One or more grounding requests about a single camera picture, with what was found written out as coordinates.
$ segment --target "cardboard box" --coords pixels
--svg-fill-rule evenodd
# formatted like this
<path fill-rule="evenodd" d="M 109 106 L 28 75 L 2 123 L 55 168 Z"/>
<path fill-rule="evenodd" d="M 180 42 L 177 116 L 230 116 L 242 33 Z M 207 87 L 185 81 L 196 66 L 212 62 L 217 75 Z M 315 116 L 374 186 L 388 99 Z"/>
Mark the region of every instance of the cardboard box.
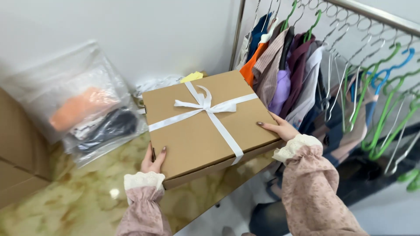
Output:
<path fill-rule="evenodd" d="M 205 95 L 204 90 L 197 85 L 210 91 L 211 106 L 254 93 L 238 71 L 209 76 L 191 83 L 198 93 Z M 145 92 L 143 100 L 149 125 L 196 110 L 174 107 L 175 100 L 197 104 L 185 84 Z M 277 134 L 255 124 L 257 121 L 277 124 L 259 99 L 237 104 L 236 112 L 215 115 L 244 152 L 241 161 L 284 144 Z M 164 146 L 167 147 L 166 160 L 162 165 L 162 173 L 166 176 L 163 186 L 166 189 L 224 169 L 235 159 L 234 152 L 205 111 L 151 131 L 150 138 L 154 155 L 158 155 Z"/>
<path fill-rule="evenodd" d="M 20 105 L 0 89 L 0 208 L 49 184 L 47 143 Z"/>

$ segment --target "lace cuff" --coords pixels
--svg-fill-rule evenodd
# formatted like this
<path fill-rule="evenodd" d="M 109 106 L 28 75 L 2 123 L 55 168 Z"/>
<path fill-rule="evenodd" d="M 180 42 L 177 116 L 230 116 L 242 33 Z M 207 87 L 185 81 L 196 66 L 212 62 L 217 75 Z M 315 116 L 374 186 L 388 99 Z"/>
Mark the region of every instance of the lace cuff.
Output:
<path fill-rule="evenodd" d="M 287 142 L 281 149 L 276 148 L 273 158 L 286 164 L 286 160 L 293 158 L 296 152 L 303 146 L 319 145 L 322 150 L 322 143 L 313 136 L 298 134 L 294 139 Z"/>
<path fill-rule="evenodd" d="M 157 191 L 164 190 L 162 182 L 165 179 L 164 174 L 157 174 L 153 171 L 148 173 L 137 172 L 134 175 L 124 175 L 124 189 L 125 191 L 134 189 L 137 187 L 155 187 Z M 133 203 L 131 199 L 127 197 L 129 205 Z"/>

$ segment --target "orange clothing in bag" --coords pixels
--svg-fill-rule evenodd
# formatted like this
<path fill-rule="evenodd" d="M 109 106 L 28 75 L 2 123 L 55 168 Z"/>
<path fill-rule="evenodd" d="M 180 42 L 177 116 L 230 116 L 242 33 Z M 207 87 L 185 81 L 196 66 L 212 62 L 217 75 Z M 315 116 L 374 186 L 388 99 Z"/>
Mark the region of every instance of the orange clothing in bag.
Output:
<path fill-rule="evenodd" d="M 108 113 L 119 102 L 105 90 L 89 87 L 82 94 L 71 97 L 51 117 L 50 124 L 57 131 L 67 131 L 90 115 Z"/>
<path fill-rule="evenodd" d="M 255 63 L 263 54 L 263 52 L 267 49 L 268 43 L 260 43 L 258 45 L 257 50 L 255 51 L 254 55 L 252 55 L 251 59 L 239 70 L 242 76 L 245 78 L 245 81 L 251 86 L 252 82 L 254 81 L 254 74 L 252 73 L 252 68 L 255 66 Z"/>

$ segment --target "white ribbon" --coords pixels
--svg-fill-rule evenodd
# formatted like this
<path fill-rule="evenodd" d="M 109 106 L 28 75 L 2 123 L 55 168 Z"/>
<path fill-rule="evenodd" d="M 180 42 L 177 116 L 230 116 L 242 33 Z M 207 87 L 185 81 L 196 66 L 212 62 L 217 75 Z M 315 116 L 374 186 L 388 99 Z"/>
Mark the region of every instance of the white ribbon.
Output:
<path fill-rule="evenodd" d="M 211 93 L 208 89 L 206 89 L 203 86 L 197 85 L 198 87 L 202 88 L 206 92 L 206 97 L 204 98 L 204 95 L 202 93 L 198 94 L 197 91 L 194 89 L 194 86 L 191 84 L 191 82 L 185 82 L 184 83 L 186 87 L 188 88 L 189 92 L 192 94 L 192 96 L 195 98 L 195 100 L 198 102 L 198 104 L 189 103 L 189 102 L 181 102 L 179 100 L 175 100 L 176 107 L 189 107 L 189 108 L 198 108 L 198 110 L 189 111 L 180 115 L 173 116 L 171 118 L 168 118 L 163 121 L 159 121 L 157 123 L 149 125 L 149 132 L 152 132 L 153 130 L 157 130 L 158 128 L 162 128 L 168 125 L 171 125 L 173 123 L 176 123 L 181 120 L 185 120 L 189 117 L 192 117 L 193 115 L 198 114 L 199 112 L 206 111 L 207 115 L 210 117 L 210 120 L 213 122 L 213 124 L 216 126 L 217 130 L 220 132 L 222 137 L 226 140 L 229 147 L 233 150 L 235 153 L 235 160 L 232 163 L 232 165 L 235 165 L 238 163 L 238 161 L 242 158 L 244 155 L 244 152 L 239 147 L 239 145 L 236 143 L 236 141 L 233 139 L 231 134 L 226 130 L 226 128 L 222 125 L 219 119 L 217 119 L 216 115 L 214 113 L 218 112 L 236 112 L 236 104 L 241 102 L 246 102 L 252 99 L 258 98 L 258 96 L 253 93 L 249 95 L 245 95 L 242 97 L 237 97 L 234 99 L 231 99 L 226 102 L 219 103 L 213 107 L 211 106 Z"/>

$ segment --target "maroon garment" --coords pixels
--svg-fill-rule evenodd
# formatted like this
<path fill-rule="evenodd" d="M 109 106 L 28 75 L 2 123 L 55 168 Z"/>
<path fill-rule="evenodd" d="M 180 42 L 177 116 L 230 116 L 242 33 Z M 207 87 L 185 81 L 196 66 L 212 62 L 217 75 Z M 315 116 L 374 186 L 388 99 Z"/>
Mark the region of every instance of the maroon garment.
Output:
<path fill-rule="evenodd" d="M 293 52 L 290 58 L 287 60 L 290 69 L 290 94 L 287 100 L 283 104 L 283 108 L 280 112 L 280 117 L 285 119 L 287 114 L 290 113 L 291 108 L 299 97 L 300 90 L 302 88 L 303 74 L 305 73 L 306 64 L 306 52 L 309 50 L 309 46 L 315 41 L 315 36 L 312 35 L 311 39 L 306 43 L 303 43 L 304 34 L 296 34 L 294 37 L 295 45 L 293 45 Z"/>

